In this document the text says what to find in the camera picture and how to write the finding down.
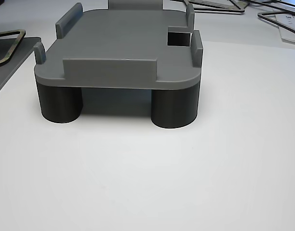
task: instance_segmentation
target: rectangular slot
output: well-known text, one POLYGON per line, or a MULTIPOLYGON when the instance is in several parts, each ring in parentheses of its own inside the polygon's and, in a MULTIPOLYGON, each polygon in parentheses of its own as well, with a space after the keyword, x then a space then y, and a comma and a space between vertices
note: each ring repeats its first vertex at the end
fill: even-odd
POLYGON ((168 46, 190 47, 190 33, 168 32, 168 46))

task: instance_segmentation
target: triangular wire frame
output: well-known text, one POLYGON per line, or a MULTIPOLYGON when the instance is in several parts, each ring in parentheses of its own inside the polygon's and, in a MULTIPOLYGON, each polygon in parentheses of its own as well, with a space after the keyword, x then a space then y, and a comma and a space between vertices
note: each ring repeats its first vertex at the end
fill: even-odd
POLYGON ((17 35, 17 34, 18 34, 18 37, 13 42, 12 46, 9 48, 9 50, 7 51, 4 58, 2 58, 0 60, 0 66, 4 65, 8 61, 10 61, 10 59, 13 56, 18 45, 20 44, 20 42, 22 41, 22 39, 26 35, 26 31, 25 30, 11 30, 11 31, 6 31, 6 32, 0 32, 0 37, 9 36, 9 35, 17 35))

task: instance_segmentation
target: gray tray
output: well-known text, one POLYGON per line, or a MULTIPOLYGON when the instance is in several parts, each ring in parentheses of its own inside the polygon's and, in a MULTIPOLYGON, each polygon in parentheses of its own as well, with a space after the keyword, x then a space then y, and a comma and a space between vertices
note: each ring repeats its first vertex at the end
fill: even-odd
MULTIPOLYGON (((0 39, 0 59, 5 56, 5 53, 13 44, 14 40, 14 38, 0 39)), ((11 60, 7 64, 0 66, 0 90, 21 66, 25 59, 27 59, 27 57, 32 53, 34 45, 40 41, 41 39, 38 37, 24 38, 13 54, 11 60)))

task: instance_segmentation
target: raised edge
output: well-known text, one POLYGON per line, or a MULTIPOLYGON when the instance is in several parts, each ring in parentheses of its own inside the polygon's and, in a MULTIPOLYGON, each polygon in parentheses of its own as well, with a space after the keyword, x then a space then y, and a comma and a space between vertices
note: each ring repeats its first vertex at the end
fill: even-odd
POLYGON ((64 38, 82 15, 83 7, 82 4, 78 2, 55 24, 56 38, 64 38))
POLYGON ((36 64, 44 64, 46 61, 46 52, 42 42, 38 42, 34 46, 34 54, 36 64))
POLYGON ((194 30, 195 25, 195 10, 192 4, 188 4, 186 7, 186 20, 187 20, 187 26, 192 32, 194 30))
POLYGON ((162 10, 163 0, 108 0, 109 10, 162 10))
POLYGON ((201 41, 200 32, 198 30, 194 30, 191 37, 191 57, 192 64, 194 67, 202 66, 202 56, 203 56, 203 45, 201 41))

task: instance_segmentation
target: gray plastic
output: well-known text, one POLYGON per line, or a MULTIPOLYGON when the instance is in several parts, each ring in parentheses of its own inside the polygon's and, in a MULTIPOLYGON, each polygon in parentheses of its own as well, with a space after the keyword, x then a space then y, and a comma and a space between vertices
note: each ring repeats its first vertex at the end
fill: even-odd
POLYGON ((46 52, 45 52, 45 48, 41 42, 38 42, 35 44, 34 54, 35 54, 36 64, 44 64, 45 63, 46 52))
POLYGON ((75 4, 56 24, 56 38, 62 39, 83 15, 81 3, 75 4))
POLYGON ((109 10, 162 10, 162 0, 108 0, 109 10))
MULTIPOLYGON (((0 39, 0 59, 5 56, 14 41, 14 38, 0 39)), ((40 38, 38 37, 23 38, 9 62, 0 66, 0 90, 25 59, 33 52, 33 46, 39 41, 40 38)))
POLYGON ((193 7, 189 4, 186 13, 160 10, 160 3, 109 0, 108 10, 87 11, 81 17, 77 3, 57 23, 60 39, 46 53, 41 45, 36 47, 37 82, 153 90, 194 86, 201 79, 203 47, 199 32, 193 31, 193 7), (169 32, 193 33, 190 47, 168 46, 169 32))

